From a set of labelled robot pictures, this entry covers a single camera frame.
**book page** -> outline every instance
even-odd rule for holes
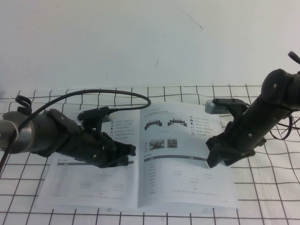
[[[140,205],[236,207],[230,168],[210,169],[206,162],[205,143],[221,132],[219,116],[204,106],[162,103],[141,110]]]
[[[137,207],[140,111],[113,113],[102,131],[113,140],[136,146],[128,166],[100,169],[55,153],[39,195],[38,206],[81,205]]]

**white wall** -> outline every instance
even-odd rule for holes
[[[5,89],[261,83],[290,50],[299,0],[0,1]]]

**black wire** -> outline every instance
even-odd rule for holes
[[[142,99],[147,101],[146,105],[142,105],[142,106],[138,106],[138,107],[128,107],[128,108],[120,108],[120,109],[114,108],[114,109],[110,110],[111,113],[117,112],[117,111],[143,109],[143,108],[146,108],[146,107],[151,105],[151,100],[148,97],[146,97],[144,95],[134,93],[134,92],[122,91],[122,90],[99,90],[99,89],[79,90],[79,91],[71,92],[71,93],[66,94],[66,95],[62,95],[62,96],[46,103],[45,105],[43,105],[39,109],[37,109],[33,114],[31,114],[29,117],[27,117],[27,119],[24,120],[23,123],[18,127],[19,133],[33,118],[35,118],[40,112],[42,112],[43,110],[45,110],[49,106],[51,106],[51,105],[53,105],[53,104],[55,104],[55,103],[57,103],[61,100],[64,100],[68,97],[75,96],[75,95],[88,94],[88,93],[112,93],[112,94],[130,95],[130,96],[135,96],[135,97],[138,97],[138,98],[142,98]],[[30,103],[27,102],[26,99],[27,98],[24,97],[24,96],[19,96],[18,95],[16,97],[16,101],[18,103],[20,103],[21,105],[23,105],[25,107],[29,107],[29,105],[31,106],[31,102]],[[15,139],[16,139],[16,131],[14,131],[14,133],[10,136],[9,143],[8,143],[7,148],[5,149],[4,154],[2,156],[2,159],[0,161],[0,174],[1,174],[2,168],[4,166],[5,160],[8,156],[9,149],[10,149],[12,143],[15,141]]]
[[[278,123],[278,125],[281,125],[281,126],[283,126],[285,128],[289,128],[290,127],[290,125],[286,125],[286,124],[282,124],[282,123]],[[300,127],[292,127],[292,128],[295,129],[295,130],[300,130]]]
[[[273,138],[275,138],[276,140],[285,140],[286,138],[288,138],[288,136],[290,135],[291,131],[292,131],[292,124],[293,124],[293,117],[292,115],[289,115],[289,126],[288,126],[288,129],[287,129],[287,133],[286,135],[283,137],[283,138],[278,138],[276,137],[275,135],[272,134],[272,131],[270,130],[270,134],[272,135]]]

